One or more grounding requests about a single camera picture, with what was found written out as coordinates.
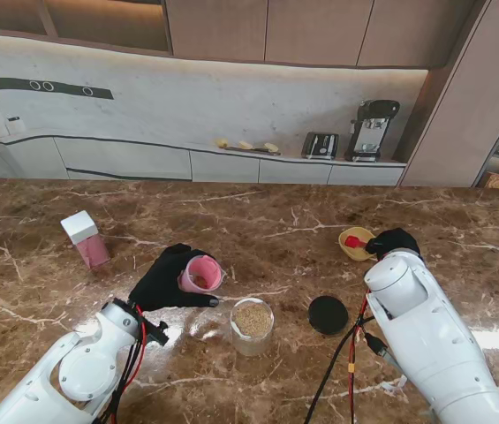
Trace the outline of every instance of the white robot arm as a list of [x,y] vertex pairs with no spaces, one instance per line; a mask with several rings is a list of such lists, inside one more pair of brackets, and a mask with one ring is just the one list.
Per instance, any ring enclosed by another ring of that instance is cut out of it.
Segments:
[[499,388],[473,334],[423,260],[387,254],[365,275],[367,301],[404,374],[444,424],[499,424]]
[[[105,305],[96,318],[100,325],[92,336],[72,332],[51,346],[0,404],[0,424],[94,421],[119,382],[117,352],[140,336],[137,315],[121,300]],[[149,326],[154,339],[164,345],[166,324]],[[57,365],[58,382],[66,397],[51,384]],[[69,399],[87,404],[79,409]]]

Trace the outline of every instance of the yellow bowl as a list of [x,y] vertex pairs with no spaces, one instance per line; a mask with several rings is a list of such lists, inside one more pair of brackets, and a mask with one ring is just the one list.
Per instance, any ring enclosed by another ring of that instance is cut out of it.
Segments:
[[373,254],[369,254],[364,248],[362,247],[348,247],[345,245],[345,240],[349,236],[355,236],[362,242],[366,243],[370,239],[374,239],[374,235],[371,231],[367,230],[366,228],[363,227],[352,227],[348,230],[345,230],[339,235],[339,245],[341,246],[342,250],[352,258],[354,261],[366,261],[370,257],[373,257]]

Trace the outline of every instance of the red handle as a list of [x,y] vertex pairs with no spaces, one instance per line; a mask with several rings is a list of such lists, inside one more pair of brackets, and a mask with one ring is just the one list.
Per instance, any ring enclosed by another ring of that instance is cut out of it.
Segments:
[[345,239],[344,244],[347,247],[351,247],[353,249],[357,248],[357,247],[364,248],[367,245],[367,243],[362,242],[361,240],[359,240],[358,237],[355,237],[355,236],[347,236],[347,238]]

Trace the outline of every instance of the kitchen island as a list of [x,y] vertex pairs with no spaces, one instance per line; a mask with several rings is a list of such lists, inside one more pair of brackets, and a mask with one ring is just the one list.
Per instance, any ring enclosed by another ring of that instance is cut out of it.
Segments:
[[[89,271],[60,221],[86,210],[111,261]],[[227,273],[212,309],[148,313],[169,324],[150,344],[122,398],[122,423],[292,423],[306,411],[340,337],[307,321],[310,301],[340,298],[353,320],[373,261],[353,262],[341,231],[401,226],[473,331],[499,384],[499,190],[234,185],[137,181],[0,180],[0,401],[63,334],[91,331],[104,302],[127,299],[153,260],[182,242]],[[276,327],[265,355],[232,348],[230,310],[253,296]],[[376,323],[368,324],[380,334]],[[361,424],[429,422],[423,397],[358,342],[355,404]],[[314,424],[348,422],[340,356]]]

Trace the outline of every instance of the grain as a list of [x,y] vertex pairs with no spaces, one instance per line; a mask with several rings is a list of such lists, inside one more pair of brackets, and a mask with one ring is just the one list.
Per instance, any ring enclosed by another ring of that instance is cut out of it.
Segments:
[[204,279],[203,276],[191,276],[190,277],[191,281],[194,281],[194,283],[199,286],[201,289],[208,289],[209,284],[208,282]]
[[270,330],[272,320],[267,307],[247,302],[233,314],[233,321],[244,336],[263,337]]

